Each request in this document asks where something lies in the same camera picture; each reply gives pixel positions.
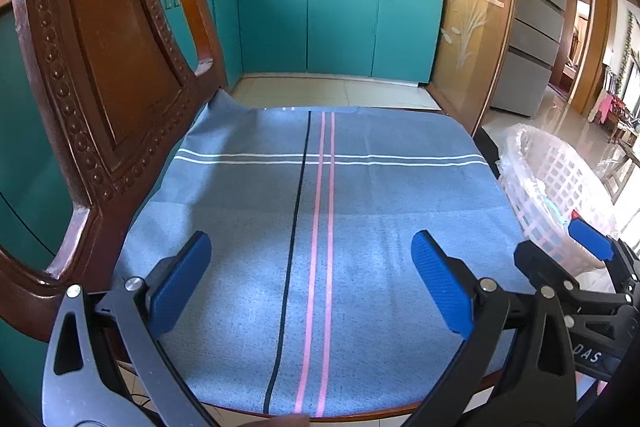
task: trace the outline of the pink stripe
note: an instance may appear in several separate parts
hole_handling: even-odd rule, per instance
[[[311,333],[314,320],[314,294],[316,291],[316,259],[318,257],[318,224],[320,221],[320,196],[322,193],[322,162],[324,159],[324,113],[320,125],[320,148],[318,152],[318,177],[316,178],[316,203],[314,206],[314,223],[311,232],[311,270],[309,271],[309,290],[306,299],[306,328],[305,328],[305,352],[302,361],[302,373],[298,384],[296,396],[296,408],[294,412],[302,411],[302,402],[305,397],[306,379],[309,376],[309,360],[311,359]]]
[[[326,388],[329,384],[329,352],[331,347],[331,304],[334,291],[334,193],[335,193],[335,113],[331,113],[331,164],[329,166],[329,218],[326,244],[326,302],[324,304],[324,351],[322,353],[322,380],[318,396],[316,418],[324,414]]]

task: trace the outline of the pink clothing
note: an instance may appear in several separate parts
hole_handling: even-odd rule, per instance
[[[605,123],[607,120],[607,116],[609,116],[609,111],[611,110],[611,103],[613,102],[613,95],[611,93],[607,93],[600,104],[600,123]]]

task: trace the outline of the doorway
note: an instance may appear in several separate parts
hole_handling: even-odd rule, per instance
[[[573,91],[582,61],[591,23],[591,0],[567,0],[564,27],[549,86],[563,99]]]

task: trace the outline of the laundry basket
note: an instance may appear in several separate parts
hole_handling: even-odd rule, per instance
[[[604,268],[569,237],[558,215],[570,220],[572,210],[577,210],[596,230],[619,236],[607,191],[573,147],[540,129],[518,124],[507,130],[498,168],[499,184],[527,239],[574,277]]]

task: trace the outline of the blue gripper pad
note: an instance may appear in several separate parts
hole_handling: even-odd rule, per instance
[[[569,236],[593,253],[601,261],[613,259],[613,248],[609,238],[594,229],[580,217],[569,223]]]
[[[174,329],[210,261],[209,236],[196,232],[178,255],[162,259],[149,274],[146,326],[153,338]]]
[[[414,235],[411,258],[449,330],[467,340],[474,328],[476,278],[460,259],[448,257],[425,230]]]

